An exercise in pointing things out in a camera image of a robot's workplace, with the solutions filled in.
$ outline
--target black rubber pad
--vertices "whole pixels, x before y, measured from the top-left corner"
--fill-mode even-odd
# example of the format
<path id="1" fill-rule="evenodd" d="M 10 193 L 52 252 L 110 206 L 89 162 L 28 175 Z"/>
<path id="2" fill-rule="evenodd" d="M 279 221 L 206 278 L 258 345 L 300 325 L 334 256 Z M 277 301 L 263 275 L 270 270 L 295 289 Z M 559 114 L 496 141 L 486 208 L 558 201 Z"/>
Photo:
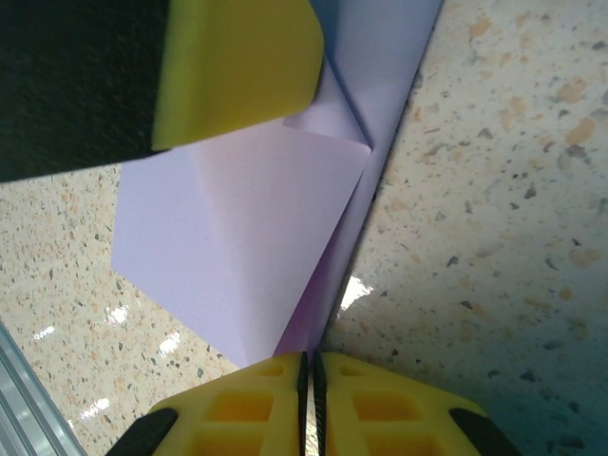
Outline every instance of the black rubber pad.
<path id="1" fill-rule="evenodd" d="M 0 181 L 152 155 L 168 0 L 7 0 Z"/>
<path id="2" fill-rule="evenodd" d="M 138 418 L 106 456 L 152 456 L 177 419 L 172 408 Z"/>
<path id="3" fill-rule="evenodd" d="M 308 406 L 308 355 L 304 351 L 300 358 L 300 372 L 297 375 L 297 424 L 300 456 L 306 456 L 306 408 Z"/>
<path id="4" fill-rule="evenodd" d="M 464 408 L 453 408 L 449 414 L 481 456 L 521 456 L 489 418 Z"/>
<path id="5" fill-rule="evenodd" d="M 319 351 L 314 353 L 313 358 L 313 390 L 319 456 L 325 456 L 327 446 L 327 377 Z"/>

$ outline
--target floor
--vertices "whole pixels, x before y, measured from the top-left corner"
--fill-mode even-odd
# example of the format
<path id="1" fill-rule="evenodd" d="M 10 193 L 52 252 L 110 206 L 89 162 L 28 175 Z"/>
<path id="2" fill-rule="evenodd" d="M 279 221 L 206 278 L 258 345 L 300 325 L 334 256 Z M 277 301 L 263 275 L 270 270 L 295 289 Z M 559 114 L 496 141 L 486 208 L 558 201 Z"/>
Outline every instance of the floor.
<path id="1" fill-rule="evenodd" d="M 525 454 L 608 445 L 606 24 L 603 0 L 445 1 L 324 342 Z M 111 271 L 119 176 L 0 186 L 2 321 L 91 455 L 234 369 Z"/>

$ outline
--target yellow foam block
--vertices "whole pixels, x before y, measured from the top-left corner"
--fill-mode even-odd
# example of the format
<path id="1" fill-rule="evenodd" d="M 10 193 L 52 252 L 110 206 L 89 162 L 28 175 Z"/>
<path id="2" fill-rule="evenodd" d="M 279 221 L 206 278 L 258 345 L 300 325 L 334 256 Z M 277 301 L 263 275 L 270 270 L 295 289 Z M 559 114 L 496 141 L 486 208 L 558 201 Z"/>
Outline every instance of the yellow foam block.
<path id="1" fill-rule="evenodd" d="M 322 57 L 309 0 L 171 0 L 153 149 L 303 110 Z"/>
<path id="2" fill-rule="evenodd" d="M 474 403 L 338 353 L 321 355 L 327 381 L 327 456 L 471 456 L 449 416 Z"/>
<path id="3" fill-rule="evenodd" d="M 302 353 L 288 353 L 170 397 L 179 417 L 155 456 L 296 456 Z"/>

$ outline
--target yellow sponge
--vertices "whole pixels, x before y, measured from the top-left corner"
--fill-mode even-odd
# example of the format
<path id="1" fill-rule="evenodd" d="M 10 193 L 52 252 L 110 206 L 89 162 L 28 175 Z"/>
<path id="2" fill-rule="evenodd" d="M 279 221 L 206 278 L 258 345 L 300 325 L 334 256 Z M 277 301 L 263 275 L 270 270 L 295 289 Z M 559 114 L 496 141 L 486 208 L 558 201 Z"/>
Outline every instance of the yellow sponge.
<path id="1" fill-rule="evenodd" d="M 158 403 L 150 414 L 178 419 L 154 455 L 298 455 L 306 366 L 305 354 L 283 354 Z"/>
<path id="2" fill-rule="evenodd" d="M 171 0 L 153 149 L 303 110 L 322 57 L 309 0 Z"/>
<path id="3" fill-rule="evenodd" d="M 316 383 L 324 369 L 327 456 L 480 454 L 449 414 L 462 409 L 485 417 L 472 402 L 342 354 L 320 356 L 315 400 L 323 401 Z"/>

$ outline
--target yellow plastic part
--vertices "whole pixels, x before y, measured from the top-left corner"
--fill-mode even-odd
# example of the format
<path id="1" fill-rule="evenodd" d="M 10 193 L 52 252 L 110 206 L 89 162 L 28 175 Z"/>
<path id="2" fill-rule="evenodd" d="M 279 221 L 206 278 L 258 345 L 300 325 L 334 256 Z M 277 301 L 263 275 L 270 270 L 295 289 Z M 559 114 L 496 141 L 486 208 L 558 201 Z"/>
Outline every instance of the yellow plastic part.
<path id="1" fill-rule="evenodd" d="M 322 58 L 309 0 L 171 0 L 153 149 L 303 110 Z"/>
<path id="2" fill-rule="evenodd" d="M 448 412 L 474 403 L 338 353 L 323 353 L 327 456 L 471 456 Z"/>
<path id="3" fill-rule="evenodd" d="M 267 359 L 159 402 L 179 417 L 154 456 L 297 456 L 302 353 Z"/>

